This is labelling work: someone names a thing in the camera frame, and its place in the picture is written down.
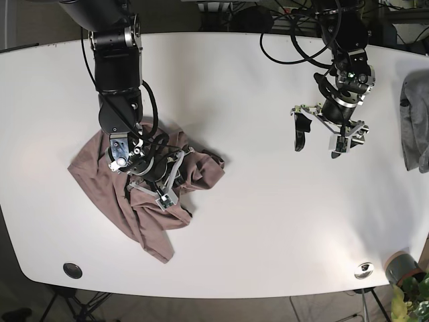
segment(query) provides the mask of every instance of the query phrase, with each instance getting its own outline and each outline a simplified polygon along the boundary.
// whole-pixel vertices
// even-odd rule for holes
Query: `metal grommet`
[[[68,277],[74,278],[75,280],[82,277],[82,270],[79,266],[73,263],[65,263],[62,266],[62,269],[67,274]]]
[[[373,271],[374,265],[372,263],[363,263],[355,269],[355,278],[362,280],[371,275]]]

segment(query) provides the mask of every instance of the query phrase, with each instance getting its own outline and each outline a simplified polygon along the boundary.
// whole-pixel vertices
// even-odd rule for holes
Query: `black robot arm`
[[[91,78],[99,92],[99,123],[110,140],[105,152],[109,168],[138,176],[128,189],[136,188],[157,197],[163,210],[175,205],[178,198],[172,187],[181,179],[179,167],[185,151],[168,146],[167,134],[156,135],[158,109],[154,94],[142,80],[138,16],[132,13],[128,0],[63,0],[60,5],[89,31],[95,60],[95,74]],[[148,91],[154,111],[149,129],[140,125],[143,117],[140,85]]]
[[[314,79],[319,91],[325,98],[324,104],[315,106],[299,105],[292,109],[296,115],[296,151],[302,150],[305,144],[304,132],[310,131],[306,126],[304,131],[304,114],[325,124],[332,132],[330,150],[332,157],[348,152],[352,147],[365,142],[364,134],[369,128],[365,122],[351,121],[350,118],[356,107],[363,104],[363,99],[375,85],[375,73],[368,65],[365,48],[368,44],[368,31],[359,17],[361,4],[359,0],[340,0],[341,21],[339,32],[332,42],[334,30],[339,23],[339,9],[335,0],[315,0],[313,12],[307,15],[315,17],[322,30],[325,44],[331,43],[332,65],[325,65],[314,60],[310,61],[317,67],[329,68],[325,74],[316,73]],[[333,76],[332,85],[327,76]]]

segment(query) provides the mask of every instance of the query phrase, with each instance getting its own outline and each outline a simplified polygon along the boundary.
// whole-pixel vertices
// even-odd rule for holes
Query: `black cable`
[[[420,38],[420,36],[428,29],[429,29],[429,26],[424,28],[423,31],[418,34],[418,36],[416,37],[416,40],[413,41],[413,44],[415,44],[418,41],[418,38]]]
[[[379,7],[377,7],[377,8],[373,8],[373,9],[370,9],[370,10],[368,10],[368,11],[365,11],[364,13],[362,13],[363,15],[365,15],[366,13],[369,13],[369,12],[372,12],[372,11],[375,11],[375,10],[378,10],[378,9],[381,9],[381,8],[383,8],[383,7],[386,7],[386,8],[392,8],[392,9],[395,9],[395,10],[404,10],[405,8],[403,8],[403,7],[396,7],[395,5],[386,5],[386,4],[384,4],[384,3],[379,3],[378,4],[378,6]]]
[[[309,60],[311,60],[311,59],[313,59],[313,58],[316,58],[317,56],[321,55],[321,54],[322,54],[326,49],[328,49],[328,48],[330,47],[330,45],[335,41],[335,38],[337,37],[338,32],[340,31],[341,18],[342,18],[342,16],[343,16],[343,11],[342,11],[341,4],[340,4],[339,0],[335,0],[335,3],[336,3],[337,10],[338,10],[338,21],[337,21],[337,23],[336,23],[336,27],[335,27],[334,34],[333,34],[332,38],[330,39],[330,41],[325,45],[325,47],[324,47],[324,48],[322,48],[321,50],[319,50],[317,53],[315,53],[314,55],[309,56],[308,58],[303,58],[303,59],[301,59],[301,60],[295,60],[295,61],[291,61],[291,62],[284,62],[284,61],[281,61],[281,60],[277,60],[277,59],[275,59],[275,58],[272,58],[272,57],[271,57],[271,56],[270,56],[270,55],[265,51],[265,49],[263,48],[262,39],[263,39],[263,35],[264,35],[264,33],[262,33],[262,34],[261,34],[261,37],[260,37],[260,39],[259,39],[259,47],[261,48],[261,50],[262,50],[263,54],[264,54],[268,59],[270,59],[271,61],[276,62],[276,63],[278,63],[278,64],[282,64],[282,65],[294,65],[294,64],[300,64],[300,63],[302,63],[302,62],[308,62]],[[307,16],[307,15],[304,15],[304,14],[302,14],[302,13],[285,13],[283,16],[280,16],[280,17],[285,17],[285,16],[292,16],[292,17],[293,17],[293,16],[299,16],[299,15]]]
[[[277,3],[278,6],[283,10],[283,13],[286,12],[286,10],[283,8],[283,5],[278,0],[274,0],[274,2]]]
[[[296,39],[296,35],[295,35],[295,27],[297,27],[297,23],[298,23],[298,20],[295,18],[295,19],[293,19],[292,21],[291,21],[291,23],[292,23],[292,27],[290,28],[290,39],[291,39],[291,41],[292,41],[292,44],[294,45],[294,47],[295,47],[295,50],[303,57],[303,58],[305,58],[305,59],[309,59],[309,63],[311,63],[312,65],[315,65],[316,67],[319,67],[319,68],[324,68],[324,69],[328,69],[329,70],[329,68],[331,68],[331,65],[328,65],[328,64],[323,64],[323,63],[321,63],[321,62],[318,62],[318,61],[316,61],[316,60],[314,60],[314,59],[311,59],[310,57],[309,57],[309,55],[307,55],[302,49],[301,49],[301,47],[300,47],[300,45],[299,45],[299,43],[298,43],[298,41],[297,41],[297,39]]]
[[[89,64],[88,64],[88,59],[86,58],[86,52],[85,52],[85,45],[83,42],[83,28],[80,27],[80,45],[82,46],[82,55],[83,55],[83,59],[85,61],[85,66],[86,66],[86,70],[88,71],[88,74],[91,78],[91,81],[94,84],[95,90],[100,94],[100,96],[103,98],[103,100],[107,103],[107,105],[112,109],[113,113],[115,113],[115,115],[121,120],[121,122],[125,125],[125,127],[132,133],[134,134],[137,138],[141,139],[143,142],[147,143],[147,144],[151,144],[154,146],[163,146],[165,148],[175,148],[178,150],[181,150],[181,148],[179,148],[178,146],[169,146],[167,144],[157,144],[154,142],[150,142],[146,137],[144,137],[143,135],[141,135],[138,131],[135,130],[135,128],[131,125],[128,124],[128,122],[123,118],[123,116],[120,114],[119,109],[117,108],[117,106],[115,104],[113,104],[113,102],[104,94],[104,92],[102,92],[100,90],[100,88],[97,86],[94,76],[91,72],[91,69],[89,68]],[[143,82],[143,85],[146,85],[147,87],[145,87],[146,89],[149,88],[149,85],[146,82]],[[152,95],[152,97],[154,96],[152,91],[148,91],[149,93],[149,97]],[[155,106],[156,108],[156,118],[157,118],[157,124],[158,124],[158,108],[156,107],[156,102],[155,105],[152,105],[152,107]]]
[[[295,314],[295,318],[296,318],[296,320],[297,320],[298,322],[301,322],[301,319],[300,319],[300,317],[299,317],[299,315],[298,315],[298,312],[296,312],[295,305],[294,305],[294,303],[292,302],[292,297],[289,297],[289,302],[290,302],[290,304],[291,304],[291,306],[292,306],[292,310],[294,310],[294,314]]]
[[[154,123],[152,125],[152,129],[150,130],[150,132],[147,135],[148,138],[152,138],[158,130],[158,121],[159,121],[158,120],[158,106],[156,105],[154,92],[152,92],[152,89],[150,88],[149,84],[147,84],[143,80],[142,85],[146,89],[146,91],[149,95],[150,103],[152,105],[152,115],[154,117]]]
[[[383,313],[383,315],[384,315],[384,317],[385,317],[386,321],[387,321],[387,322],[391,322],[391,321],[390,321],[390,318],[389,318],[389,315],[387,314],[386,310],[384,309],[383,305],[381,304],[381,302],[380,302],[380,300],[379,300],[379,298],[378,298],[377,294],[375,294],[374,288],[372,288],[372,289],[371,289],[371,293],[373,294],[374,299],[375,299],[375,301],[377,302],[377,304],[378,304],[378,306],[379,306],[379,308],[380,308],[381,312]]]

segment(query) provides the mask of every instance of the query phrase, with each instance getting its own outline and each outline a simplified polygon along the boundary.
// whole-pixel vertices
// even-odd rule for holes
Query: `black tripod leg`
[[[54,296],[52,297],[52,300],[49,302],[48,307],[46,308],[45,312],[43,313],[42,317],[40,318],[40,322],[45,321],[46,315],[48,315],[49,310],[51,309],[52,305],[54,304],[57,296],[58,296],[58,294],[55,293]]]
[[[73,319],[75,319],[76,318],[76,311],[73,309],[72,303],[70,303],[70,301],[68,299],[64,299],[64,300],[66,300],[67,306],[73,314]]]
[[[387,314],[386,310],[384,309],[383,305],[381,304],[380,300],[378,299],[377,294],[375,294],[374,289],[371,290],[371,293],[373,293],[374,299],[377,302],[378,306],[380,307],[380,310],[383,313],[384,317],[386,318],[386,321],[391,322],[389,315]]]

